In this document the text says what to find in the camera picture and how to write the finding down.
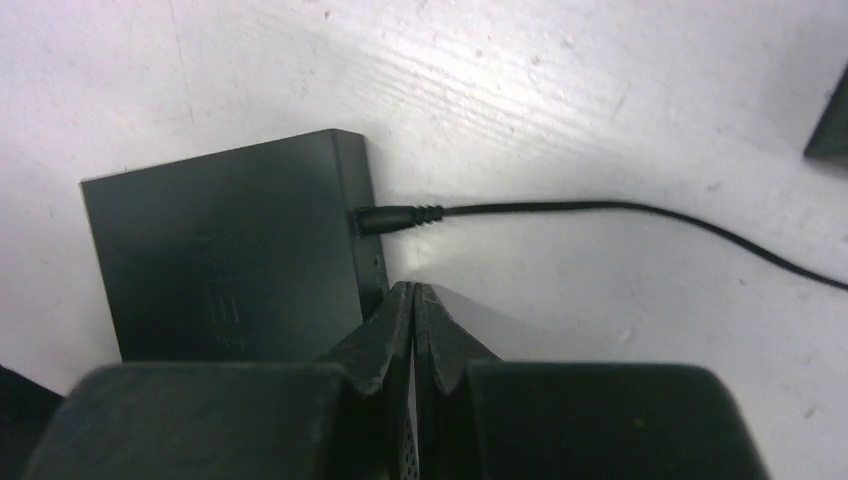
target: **white table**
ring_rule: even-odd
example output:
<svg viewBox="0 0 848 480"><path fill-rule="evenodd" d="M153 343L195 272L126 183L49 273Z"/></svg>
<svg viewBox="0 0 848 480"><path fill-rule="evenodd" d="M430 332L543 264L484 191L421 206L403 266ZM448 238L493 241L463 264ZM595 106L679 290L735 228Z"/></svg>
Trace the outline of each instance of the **white table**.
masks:
<svg viewBox="0 0 848 480"><path fill-rule="evenodd" d="M80 180L328 127L379 203L640 200L848 278L848 173L800 154L844 0L11 0L0 52L0 363L59 392L119 360ZM775 478L848 478L845 293L638 214L384 245L496 353L706 366Z"/></svg>

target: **black corner piece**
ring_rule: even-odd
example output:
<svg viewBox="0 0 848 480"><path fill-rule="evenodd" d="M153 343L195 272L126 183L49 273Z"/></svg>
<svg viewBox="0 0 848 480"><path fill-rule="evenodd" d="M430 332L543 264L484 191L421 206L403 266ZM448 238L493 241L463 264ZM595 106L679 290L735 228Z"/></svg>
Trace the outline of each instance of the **black corner piece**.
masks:
<svg viewBox="0 0 848 480"><path fill-rule="evenodd" d="M708 371L502 361L430 285L400 282L317 362L136 363L89 375L23 478L768 476Z"/></svg>
<svg viewBox="0 0 848 480"><path fill-rule="evenodd" d="M0 366L0 480L21 478L62 397Z"/></svg>
<svg viewBox="0 0 848 480"><path fill-rule="evenodd" d="M848 155L848 67L842 74L830 104L822 115L813 138L804 150L808 157Z"/></svg>

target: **black object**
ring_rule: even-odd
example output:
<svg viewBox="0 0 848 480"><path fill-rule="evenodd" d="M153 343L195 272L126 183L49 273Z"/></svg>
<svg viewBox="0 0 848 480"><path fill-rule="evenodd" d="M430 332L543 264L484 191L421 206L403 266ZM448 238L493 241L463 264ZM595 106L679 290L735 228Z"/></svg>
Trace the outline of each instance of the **black object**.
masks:
<svg viewBox="0 0 848 480"><path fill-rule="evenodd" d="M413 342L420 472L406 417ZM709 372L501 362L430 286L399 283L371 320L312 364L136 365L89 376L25 478L419 476L766 473Z"/></svg>
<svg viewBox="0 0 848 480"><path fill-rule="evenodd" d="M446 217L466 215L489 215L501 213L543 213L543 212L586 212L596 210L623 210L630 212L648 213L670 218L679 222L694 225L710 233L732 242L772 265L808 280L819 282L829 287L848 291L848 284L835 278L808 270L798 264L746 240L745 238L704 220L675 212L665 208L654 207L643 203L623 200L567 200L550 202L510 202L490 203L480 205L465 205L459 207L427 206L383 206L367 207L356 212L357 231L360 235L377 235L391 233L425 223L439 222Z"/></svg>
<svg viewBox="0 0 848 480"><path fill-rule="evenodd" d="M848 155L848 67L830 103L822 114L813 137L804 150L808 157Z"/></svg>
<svg viewBox="0 0 848 480"><path fill-rule="evenodd" d="M17 480L62 397L0 366L0 480Z"/></svg>
<svg viewBox="0 0 848 480"><path fill-rule="evenodd" d="M388 291L365 141L327 130L83 182L121 355L309 361Z"/></svg>

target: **black cable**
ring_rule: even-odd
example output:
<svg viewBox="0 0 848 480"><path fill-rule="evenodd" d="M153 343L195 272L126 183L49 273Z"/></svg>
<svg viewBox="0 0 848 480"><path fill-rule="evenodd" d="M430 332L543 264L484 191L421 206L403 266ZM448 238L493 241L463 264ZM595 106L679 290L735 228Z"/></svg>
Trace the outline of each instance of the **black cable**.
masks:
<svg viewBox="0 0 848 480"><path fill-rule="evenodd" d="M540 212L578 212L592 210L625 210L649 213L678 220L689 225L700 227L728 240L763 260L809 280L819 282L833 288L848 291L848 284L833 278L807 270L775 253L772 253L756 243L746 240L739 235L725 230L704 220L678 213L665 208L652 207L642 203L621 200L572 200L564 202L515 202L489 203L466 205L460 207L415 207L387 206L364 208L356 212L356 223L360 235L375 235L405 230L425 223L439 222L444 217L460 217L466 215L488 215L503 213L540 213Z"/></svg>

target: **black box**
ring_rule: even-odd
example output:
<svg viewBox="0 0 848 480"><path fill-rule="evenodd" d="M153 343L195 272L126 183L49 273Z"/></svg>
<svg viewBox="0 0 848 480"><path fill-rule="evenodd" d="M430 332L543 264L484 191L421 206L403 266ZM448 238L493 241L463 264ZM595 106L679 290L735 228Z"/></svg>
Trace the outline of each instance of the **black box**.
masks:
<svg viewBox="0 0 848 480"><path fill-rule="evenodd" d="M308 361L388 290L365 139L327 130L82 183L125 361Z"/></svg>
<svg viewBox="0 0 848 480"><path fill-rule="evenodd" d="M848 67L804 150L808 157L848 155Z"/></svg>

